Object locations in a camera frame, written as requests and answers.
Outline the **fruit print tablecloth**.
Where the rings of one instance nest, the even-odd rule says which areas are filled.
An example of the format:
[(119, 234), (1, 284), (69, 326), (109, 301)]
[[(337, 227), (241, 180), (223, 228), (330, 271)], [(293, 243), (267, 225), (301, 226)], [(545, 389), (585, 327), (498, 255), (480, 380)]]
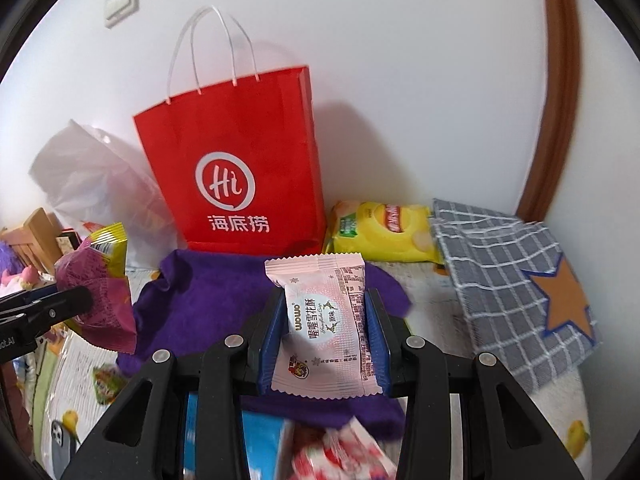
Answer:
[[(390, 314), (380, 292), (362, 295), (358, 334), (383, 393), (406, 398), (398, 477), (446, 479), (451, 466), (450, 399), (461, 405), (468, 479), (576, 479), (580, 472), (533, 400), (491, 353), (442, 352)], [(271, 389), (281, 341), (292, 334), (285, 293), (245, 287), (232, 327), (206, 351), (157, 350), (100, 418), (63, 469), (66, 479), (199, 479), (250, 474), (243, 396)]]

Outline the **blue tissue pack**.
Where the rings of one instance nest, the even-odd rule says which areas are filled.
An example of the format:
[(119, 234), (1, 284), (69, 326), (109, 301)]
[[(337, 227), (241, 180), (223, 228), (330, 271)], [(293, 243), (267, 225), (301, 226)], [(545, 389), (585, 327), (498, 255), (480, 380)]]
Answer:
[[(186, 401), (182, 478), (195, 479), (196, 419), (198, 395), (190, 393)], [(248, 470), (252, 479), (280, 479), (291, 457), (293, 423), (290, 420), (251, 411), (242, 411), (243, 434)]]

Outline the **white wall switch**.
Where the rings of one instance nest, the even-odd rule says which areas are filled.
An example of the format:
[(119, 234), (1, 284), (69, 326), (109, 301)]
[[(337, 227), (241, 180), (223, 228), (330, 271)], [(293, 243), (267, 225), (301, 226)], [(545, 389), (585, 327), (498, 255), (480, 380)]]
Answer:
[(113, 28), (139, 10), (139, 0), (106, 0), (104, 4), (104, 26)]

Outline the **green triangular snack bag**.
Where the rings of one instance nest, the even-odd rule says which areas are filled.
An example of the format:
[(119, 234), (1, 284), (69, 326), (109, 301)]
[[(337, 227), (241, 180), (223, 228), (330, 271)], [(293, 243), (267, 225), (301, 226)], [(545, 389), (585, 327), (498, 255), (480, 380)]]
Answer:
[(115, 364), (104, 363), (93, 367), (92, 383), (96, 402), (108, 405), (115, 401), (119, 393), (126, 387), (128, 379)]

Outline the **white Miniso plastic bag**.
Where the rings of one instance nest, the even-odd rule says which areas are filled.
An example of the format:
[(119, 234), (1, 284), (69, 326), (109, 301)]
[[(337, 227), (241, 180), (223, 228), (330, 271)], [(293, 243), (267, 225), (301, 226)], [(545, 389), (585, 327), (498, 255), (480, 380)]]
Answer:
[(122, 223), (130, 266), (153, 269), (183, 246), (145, 156), (111, 133), (71, 120), (43, 145), (28, 174), (76, 230)]

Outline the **wooden chair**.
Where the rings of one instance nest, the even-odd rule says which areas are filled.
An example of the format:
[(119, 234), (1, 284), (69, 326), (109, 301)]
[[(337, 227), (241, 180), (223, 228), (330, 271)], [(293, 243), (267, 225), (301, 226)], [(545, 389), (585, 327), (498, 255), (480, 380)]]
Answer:
[(53, 274), (55, 263), (62, 257), (56, 240), (61, 232), (58, 219), (38, 208), (20, 226), (3, 229), (1, 240), (12, 248), (24, 266)]

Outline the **patterned book red cover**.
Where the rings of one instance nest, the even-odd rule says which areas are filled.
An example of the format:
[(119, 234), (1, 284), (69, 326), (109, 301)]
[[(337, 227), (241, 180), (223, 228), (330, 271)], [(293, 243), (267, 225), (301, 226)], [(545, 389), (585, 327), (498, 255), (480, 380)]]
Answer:
[(73, 229), (64, 229), (55, 237), (56, 244), (62, 255), (74, 252), (82, 243), (79, 234)]

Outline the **pink white striped snack packet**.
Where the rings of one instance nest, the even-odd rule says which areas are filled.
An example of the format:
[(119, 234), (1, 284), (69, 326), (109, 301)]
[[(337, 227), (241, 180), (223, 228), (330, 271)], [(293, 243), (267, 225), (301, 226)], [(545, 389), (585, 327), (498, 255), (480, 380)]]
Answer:
[(396, 465), (353, 417), (341, 429), (328, 429), (317, 443), (292, 459), (291, 479), (395, 479)]

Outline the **pink wowo snack packet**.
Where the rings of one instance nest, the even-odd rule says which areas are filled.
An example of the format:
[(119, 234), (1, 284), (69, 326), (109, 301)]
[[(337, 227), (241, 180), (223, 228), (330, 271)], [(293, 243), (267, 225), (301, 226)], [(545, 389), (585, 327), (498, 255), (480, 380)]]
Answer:
[(270, 389), (319, 400), (380, 394), (364, 328), (363, 258), (271, 259), (265, 271), (284, 290), (286, 311)]

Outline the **pink yellow snack bag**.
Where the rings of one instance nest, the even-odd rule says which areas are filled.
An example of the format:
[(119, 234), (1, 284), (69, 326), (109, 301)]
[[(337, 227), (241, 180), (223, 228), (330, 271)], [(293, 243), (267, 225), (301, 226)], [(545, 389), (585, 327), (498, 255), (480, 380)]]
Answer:
[(116, 222), (91, 233), (54, 267), (59, 290), (84, 286), (92, 306), (73, 317), (73, 330), (94, 346), (131, 354), (137, 344), (136, 321), (126, 275), (128, 237)]

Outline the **pink purple plush toy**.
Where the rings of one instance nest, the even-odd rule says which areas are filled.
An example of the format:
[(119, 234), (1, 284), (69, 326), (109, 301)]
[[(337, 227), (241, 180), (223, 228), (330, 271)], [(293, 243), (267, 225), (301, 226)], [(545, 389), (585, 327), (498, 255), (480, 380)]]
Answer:
[(6, 242), (0, 243), (0, 268), (1, 298), (23, 290), (31, 290), (40, 284), (40, 274), (37, 269), (33, 266), (25, 266)]

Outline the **red Haidilao paper bag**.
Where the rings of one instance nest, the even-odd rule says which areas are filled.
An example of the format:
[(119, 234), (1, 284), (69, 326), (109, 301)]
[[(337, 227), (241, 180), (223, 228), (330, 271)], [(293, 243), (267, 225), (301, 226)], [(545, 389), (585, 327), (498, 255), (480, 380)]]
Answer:
[(255, 70), (168, 93), (134, 123), (190, 249), (321, 252), (326, 214), (308, 67)]

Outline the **smartphone grey case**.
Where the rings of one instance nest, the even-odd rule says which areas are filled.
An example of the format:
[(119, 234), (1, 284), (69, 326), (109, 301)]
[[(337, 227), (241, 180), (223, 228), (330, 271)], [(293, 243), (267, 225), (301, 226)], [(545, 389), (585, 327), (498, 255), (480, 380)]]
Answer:
[(51, 422), (50, 435), (53, 478), (60, 480), (76, 454), (77, 439), (59, 420)]

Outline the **purple cloth tray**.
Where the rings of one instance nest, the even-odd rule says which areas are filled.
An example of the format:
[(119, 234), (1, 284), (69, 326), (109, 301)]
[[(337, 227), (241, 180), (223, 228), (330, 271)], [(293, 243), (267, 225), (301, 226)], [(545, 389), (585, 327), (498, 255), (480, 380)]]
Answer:
[[(265, 307), (273, 289), (265, 261), (187, 249), (171, 252), (160, 263), (160, 276), (142, 287), (132, 306), (137, 344), (131, 354), (117, 357), (122, 374), (137, 374), (157, 349), (187, 356), (239, 332), (250, 316)], [(314, 400), (270, 392), (244, 396), (242, 409), (322, 428), (340, 428), (356, 418), (381, 440), (400, 438), (405, 425), (399, 402), (380, 394)]]

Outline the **yellow potato chips bag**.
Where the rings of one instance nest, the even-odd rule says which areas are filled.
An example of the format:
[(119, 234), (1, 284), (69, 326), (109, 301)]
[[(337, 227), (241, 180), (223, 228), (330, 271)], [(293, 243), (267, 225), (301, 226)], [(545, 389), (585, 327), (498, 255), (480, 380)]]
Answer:
[(331, 209), (323, 251), (359, 252), (367, 261), (431, 262), (444, 259), (431, 232), (431, 209), (340, 200)]

